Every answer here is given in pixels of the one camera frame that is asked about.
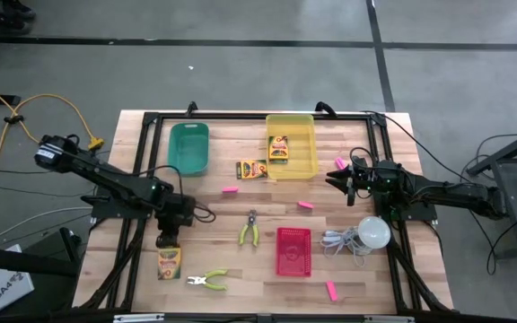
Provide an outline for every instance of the white cable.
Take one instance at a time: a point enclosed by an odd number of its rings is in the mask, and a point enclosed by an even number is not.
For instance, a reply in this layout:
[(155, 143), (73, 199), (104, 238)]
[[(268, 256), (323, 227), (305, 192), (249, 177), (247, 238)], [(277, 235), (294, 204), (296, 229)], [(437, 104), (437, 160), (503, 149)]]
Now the white cable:
[[(342, 250), (343, 247), (347, 247), (353, 254), (355, 264), (357, 266), (364, 266), (364, 256), (371, 253), (372, 248), (366, 247), (358, 238), (358, 227), (352, 226), (346, 229), (344, 232), (332, 231), (325, 232), (325, 236), (320, 240), (320, 245), (324, 247), (324, 256), (329, 257), (327, 250), (329, 248), (336, 247), (337, 250), (334, 252), (333, 257)], [(358, 258), (363, 260), (362, 264), (358, 262)]]
[(31, 220), (35, 220), (37, 218), (40, 218), (41, 216), (45, 216), (45, 215), (50, 215), (50, 214), (56, 214), (56, 213), (60, 213), (60, 212), (67, 212), (67, 211), (76, 211), (76, 210), (91, 210), (92, 207), (89, 207), (89, 206), (79, 206), (79, 207), (67, 207), (67, 208), (62, 208), (62, 209), (58, 209), (58, 210), (52, 210), (52, 211), (47, 211), (47, 212), (44, 212), (42, 214), (37, 214), (37, 215), (33, 215), (31, 218), (27, 219), (27, 220), (23, 220), (17, 224), (15, 224), (13, 227), (3, 231), (0, 233), (0, 237), (4, 234), (6, 234), (7, 232), (31, 221)]

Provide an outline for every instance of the green plastic basket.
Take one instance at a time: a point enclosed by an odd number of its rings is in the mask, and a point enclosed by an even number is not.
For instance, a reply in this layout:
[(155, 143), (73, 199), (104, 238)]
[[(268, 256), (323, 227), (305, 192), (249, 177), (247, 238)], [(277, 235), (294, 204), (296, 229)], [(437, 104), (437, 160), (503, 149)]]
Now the green plastic basket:
[(208, 126), (184, 123), (173, 126), (167, 161), (184, 176), (200, 176), (208, 166)]

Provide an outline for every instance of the pliers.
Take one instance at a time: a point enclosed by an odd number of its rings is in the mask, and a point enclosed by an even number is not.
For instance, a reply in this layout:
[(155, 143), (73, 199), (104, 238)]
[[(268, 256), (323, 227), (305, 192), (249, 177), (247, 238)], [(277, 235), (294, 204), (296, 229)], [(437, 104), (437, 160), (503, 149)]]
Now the pliers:
[(255, 210), (250, 210), (249, 221), (242, 227), (241, 234), (239, 235), (240, 246), (244, 243), (244, 236), (249, 227), (252, 227), (252, 245), (257, 247), (259, 245), (259, 227), (257, 226), (257, 211)]
[(227, 271), (226, 269), (217, 269), (206, 273), (204, 277), (190, 276), (187, 277), (187, 284), (203, 284), (206, 288), (212, 289), (213, 291), (226, 291), (225, 285), (207, 283), (206, 279), (216, 275), (226, 275)]

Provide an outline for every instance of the yellow crayon box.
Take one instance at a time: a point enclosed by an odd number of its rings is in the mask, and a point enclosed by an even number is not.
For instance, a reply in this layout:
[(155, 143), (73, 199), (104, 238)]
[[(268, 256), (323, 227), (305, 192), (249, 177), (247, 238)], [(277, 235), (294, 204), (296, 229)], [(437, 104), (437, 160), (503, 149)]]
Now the yellow crayon box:
[(158, 251), (159, 280), (180, 278), (180, 248), (162, 248)]
[(272, 163), (288, 163), (288, 138), (286, 135), (268, 138), (268, 160)]
[(267, 161), (237, 161), (237, 179), (261, 179), (267, 176)]

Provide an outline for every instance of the concrete floor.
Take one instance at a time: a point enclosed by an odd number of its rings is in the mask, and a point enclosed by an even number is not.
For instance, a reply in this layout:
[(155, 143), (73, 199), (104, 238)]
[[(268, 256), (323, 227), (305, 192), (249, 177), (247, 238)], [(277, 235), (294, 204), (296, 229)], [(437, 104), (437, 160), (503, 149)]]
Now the concrete floor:
[[(372, 40), (364, 0), (25, 0), (38, 12), (33, 35), (140, 39)], [(383, 41), (517, 43), (517, 2), (376, 0)], [(416, 137), (454, 170), (490, 135), (517, 133), (517, 51), (385, 51), (396, 111), (409, 112)], [(0, 92), (52, 92), (80, 107), (111, 145), (121, 109), (312, 109), (384, 111), (373, 49), (102, 47), (0, 44)], [(0, 107), (0, 132), (7, 109)], [(76, 115), (45, 99), (25, 108), (35, 136), (84, 135)], [(508, 139), (488, 143), (492, 152)], [(38, 170), (19, 127), (7, 137), (0, 169)], [(420, 153), (430, 179), (456, 180)], [(0, 185), (63, 195), (92, 185), (74, 175), (0, 174)], [(83, 205), (78, 198), (0, 190), (0, 231), (31, 215)], [(489, 247), (461, 210), (438, 208), (455, 308), (517, 318), (517, 259), (486, 274)], [(76, 216), (40, 219), (7, 238)], [(70, 225), (85, 236), (88, 220)], [(506, 221), (481, 220), (495, 239)], [(28, 246), (39, 239), (21, 242)]]

